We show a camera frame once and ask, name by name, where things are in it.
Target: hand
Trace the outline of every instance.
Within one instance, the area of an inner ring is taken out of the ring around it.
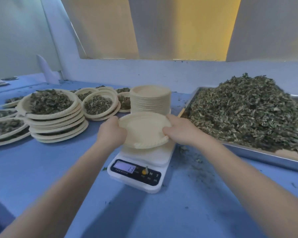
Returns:
[[[119,127],[118,117],[113,116],[99,127],[96,143],[115,149],[125,142],[126,137],[127,130]]]
[[[197,127],[185,118],[179,118],[168,114],[167,118],[170,120],[172,127],[164,127],[163,133],[170,139],[182,145],[194,145],[194,141],[199,139],[199,135],[203,134]]]

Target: plate stack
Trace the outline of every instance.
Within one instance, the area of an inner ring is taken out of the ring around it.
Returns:
[[[109,119],[118,113],[121,107],[118,94],[114,89],[99,89],[88,95],[82,102],[85,117],[92,121]]]
[[[30,135],[28,125],[22,118],[0,120],[0,146],[21,140]]]
[[[143,85],[130,90],[131,113],[154,112],[162,115],[170,113],[171,90],[156,85]]]
[[[33,114],[30,108],[31,95],[25,96],[16,107],[18,114],[24,116],[25,123],[30,126],[31,136],[42,143],[55,143],[73,138],[88,127],[79,98],[67,90],[54,90],[56,93],[66,95],[72,102],[63,111],[52,114]]]

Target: forearm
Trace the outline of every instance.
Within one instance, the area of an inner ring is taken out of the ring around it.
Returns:
[[[193,146],[214,166],[269,237],[298,237],[298,198],[200,132]]]
[[[95,143],[0,238],[64,237],[100,169],[112,150]]]

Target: person's right hand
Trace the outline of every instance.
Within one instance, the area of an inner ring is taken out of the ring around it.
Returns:
[[[174,115],[167,115],[170,120],[172,127],[164,127],[163,133],[170,139],[182,145],[194,145],[200,135],[206,135],[200,131],[197,127],[185,118],[179,118]]]

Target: metal tray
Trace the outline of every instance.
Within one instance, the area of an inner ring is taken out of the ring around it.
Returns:
[[[182,118],[189,117],[190,112],[191,112],[192,102],[195,100],[198,93],[202,89],[205,89],[205,88],[209,88],[209,87],[199,87],[193,92],[192,96],[186,103],[186,107],[181,112]],[[293,99],[298,100],[298,95],[291,94],[290,96]],[[284,158],[284,157],[280,157],[277,155],[268,154],[265,151],[261,152],[258,149],[254,150],[253,148],[241,147],[240,145],[237,145],[237,144],[225,143],[223,145],[226,146],[230,151],[232,151],[234,154],[236,154],[239,157],[250,159],[250,160],[255,160],[258,162],[262,162],[262,163],[266,163],[266,164],[270,164],[270,165],[274,165],[274,166],[278,166],[278,167],[282,167],[282,168],[286,168],[286,169],[290,169],[290,170],[298,172],[298,161],[297,160],[292,160],[289,158]]]

